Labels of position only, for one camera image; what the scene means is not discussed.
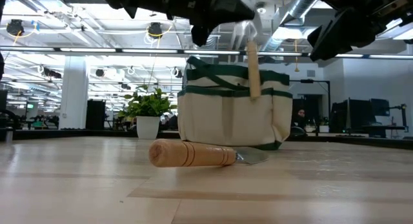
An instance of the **green trim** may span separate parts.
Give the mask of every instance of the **green trim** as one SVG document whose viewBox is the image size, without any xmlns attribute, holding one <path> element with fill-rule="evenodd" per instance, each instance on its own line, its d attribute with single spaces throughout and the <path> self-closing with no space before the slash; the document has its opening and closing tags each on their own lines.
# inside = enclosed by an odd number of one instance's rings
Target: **green trim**
<svg viewBox="0 0 413 224">
<path fill-rule="evenodd" d="M 178 97 L 187 93 L 201 94 L 207 96 L 221 96 L 221 97 L 249 97 L 249 90 L 214 90 L 197 86 L 186 86 L 184 90 L 178 92 Z M 273 88 L 266 88 L 261 90 L 261 95 L 282 96 L 292 99 L 292 94 L 289 92 L 274 90 Z"/>
<path fill-rule="evenodd" d="M 283 143 L 276 141 L 275 143 L 267 143 L 267 144 L 255 145 L 255 146 L 223 146 L 223 147 L 233 147 L 234 150 L 237 150 L 237 147 L 252 147 L 258 150 L 278 150 L 281 144 Z"/>
<path fill-rule="evenodd" d="M 199 69 L 208 70 L 209 74 L 214 74 L 216 76 L 235 76 L 243 79 L 248 79 L 248 68 L 245 66 L 210 65 L 196 58 L 196 60 L 190 59 L 188 60 L 188 63 L 194 65 L 197 68 L 185 70 L 186 78 L 188 81 L 194 81 L 206 77 L 204 73 L 199 71 Z M 283 85 L 290 85 L 290 76 L 286 74 L 280 74 L 271 70 L 260 70 L 259 75 L 261 78 L 261 83 L 267 81 L 278 81 Z"/>
</svg>

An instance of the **green leaves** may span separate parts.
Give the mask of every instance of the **green leaves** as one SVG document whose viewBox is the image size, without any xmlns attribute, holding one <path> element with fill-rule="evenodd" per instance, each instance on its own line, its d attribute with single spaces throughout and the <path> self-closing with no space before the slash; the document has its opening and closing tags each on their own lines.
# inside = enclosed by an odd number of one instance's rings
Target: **green leaves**
<svg viewBox="0 0 413 224">
<path fill-rule="evenodd" d="M 139 88 L 148 91 L 148 85 L 142 85 Z M 138 96 L 137 92 L 133 95 L 125 95 L 125 99 L 129 99 L 129 106 L 123 112 L 122 115 L 136 117 L 136 116 L 150 116 L 150 117 L 160 117 L 165 112 L 168 112 L 172 108 L 177 108 L 176 105 L 170 105 L 167 97 L 162 97 L 162 92 L 160 88 L 155 88 L 155 91 L 146 96 Z"/>
</svg>

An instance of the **bag handle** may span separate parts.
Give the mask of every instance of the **bag handle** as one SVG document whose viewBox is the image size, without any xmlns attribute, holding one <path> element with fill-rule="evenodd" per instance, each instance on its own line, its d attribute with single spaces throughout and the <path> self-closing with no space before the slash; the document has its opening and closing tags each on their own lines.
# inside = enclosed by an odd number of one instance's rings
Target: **bag handle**
<svg viewBox="0 0 413 224">
<path fill-rule="evenodd" d="M 211 66 L 210 64 L 203 62 L 202 60 L 199 60 L 193 56 L 191 56 L 188 61 L 190 65 L 193 65 L 196 67 L 196 70 L 204 77 L 209 78 L 211 81 L 216 83 L 217 85 L 228 88 L 231 90 L 248 90 L 248 87 L 244 87 L 241 85 L 233 85 L 232 83 L 229 83 L 228 81 L 225 81 L 224 79 L 221 79 L 220 77 L 216 76 L 215 74 L 211 73 L 209 70 L 209 67 Z"/>
</svg>

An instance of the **ceiling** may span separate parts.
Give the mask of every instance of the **ceiling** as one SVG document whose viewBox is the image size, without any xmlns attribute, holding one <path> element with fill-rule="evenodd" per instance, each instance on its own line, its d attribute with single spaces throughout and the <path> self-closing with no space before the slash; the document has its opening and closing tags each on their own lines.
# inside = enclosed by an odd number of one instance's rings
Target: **ceiling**
<svg viewBox="0 0 413 224">
<path fill-rule="evenodd" d="M 272 20 L 277 8 L 287 5 L 290 0 L 257 0 L 262 2 L 265 12 L 260 14 L 263 24 L 263 35 L 269 39 L 273 34 Z M 293 31 L 309 34 L 320 24 L 327 22 L 334 15 L 325 3 L 318 1 L 305 17 L 304 26 L 286 28 L 285 40 L 281 48 L 288 52 L 310 52 L 311 46 L 306 39 L 291 39 Z M 6 25 L 12 19 L 23 20 L 25 32 L 17 39 L 6 31 Z M 161 23 L 165 34 L 155 41 L 147 34 L 151 23 Z M 211 34 L 216 42 L 209 46 L 213 50 L 229 50 L 243 48 L 245 38 L 241 38 L 237 46 L 232 42 L 235 23 L 219 25 Z M 190 23 L 187 19 L 176 17 L 169 21 L 165 14 L 153 13 L 139 9 L 135 19 L 131 19 L 122 10 L 114 10 L 103 0 L 7 0 L 0 24 L 1 46 L 47 46 L 47 47 L 92 47 L 92 48 L 165 48 L 193 49 L 190 35 Z M 403 41 L 396 41 L 391 33 L 382 40 L 363 49 L 356 49 L 358 54 L 393 54 L 405 50 Z M 9 79 L 24 79 L 32 81 L 47 81 L 49 78 L 40 73 L 46 67 L 64 76 L 64 55 L 54 54 L 24 54 L 22 52 L 3 52 L 6 57 L 5 76 Z M 89 94 L 90 98 L 107 99 L 108 102 L 121 105 L 125 101 L 119 97 L 122 92 L 128 92 L 120 85 L 104 84 L 104 82 L 119 81 L 147 83 L 158 82 L 164 85 L 164 90 L 176 96 L 181 88 L 180 78 L 174 76 L 175 69 L 183 69 L 186 65 L 184 57 L 163 57 L 154 54 L 149 56 L 87 56 L 91 68 Z M 102 69 L 110 76 L 97 77 L 96 70 Z M 22 92 L 24 96 L 9 96 L 10 100 L 24 99 L 28 94 L 46 94 L 54 99 L 58 107 L 61 93 L 61 83 L 9 83 L 11 94 Z"/>
</svg>

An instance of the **white pot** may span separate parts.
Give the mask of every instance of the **white pot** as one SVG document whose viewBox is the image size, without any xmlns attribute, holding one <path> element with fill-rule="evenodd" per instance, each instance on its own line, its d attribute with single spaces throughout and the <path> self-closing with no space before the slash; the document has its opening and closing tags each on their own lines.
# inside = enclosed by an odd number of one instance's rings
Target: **white pot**
<svg viewBox="0 0 413 224">
<path fill-rule="evenodd" d="M 159 117 L 136 117 L 136 132 L 139 139 L 156 139 Z"/>
</svg>

